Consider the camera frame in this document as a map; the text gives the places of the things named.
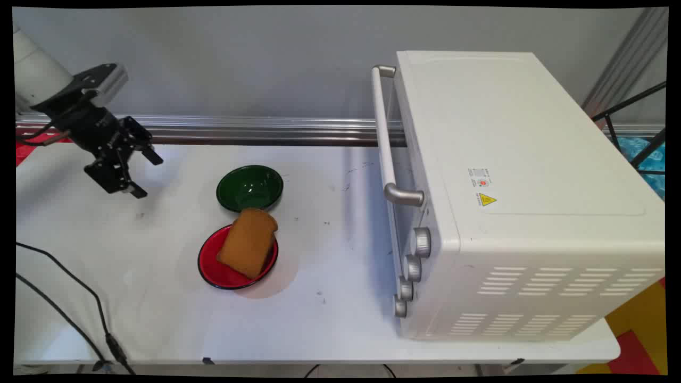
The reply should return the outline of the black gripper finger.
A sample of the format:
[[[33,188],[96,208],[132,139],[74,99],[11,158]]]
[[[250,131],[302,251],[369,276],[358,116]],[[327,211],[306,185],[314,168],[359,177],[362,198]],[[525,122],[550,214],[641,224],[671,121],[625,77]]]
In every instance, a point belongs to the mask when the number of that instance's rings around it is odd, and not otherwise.
[[[163,163],[162,157],[153,147],[153,136],[148,130],[132,117],[123,119],[123,127],[126,130],[128,142],[134,150],[140,151],[152,165]]]
[[[109,194],[127,193],[137,199],[148,196],[144,189],[132,181],[127,164],[120,159],[96,159],[84,167],[84,172]]]

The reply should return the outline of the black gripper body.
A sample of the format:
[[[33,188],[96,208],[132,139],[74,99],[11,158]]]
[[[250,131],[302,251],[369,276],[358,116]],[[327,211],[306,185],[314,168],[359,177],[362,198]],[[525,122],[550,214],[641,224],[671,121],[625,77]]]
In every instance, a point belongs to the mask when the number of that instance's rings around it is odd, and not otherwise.
[[[49,107],[49,118],[56,130],[68,132],[73,143],[92,153],[95,158],[117,160],[117,148],[122,146],[122,160],[129,160],[133,150],[124,139],[134,137],[134,120],[130,116],[117,119],[105,107],[86,104],[59,118],[66,110],[66,106]]]

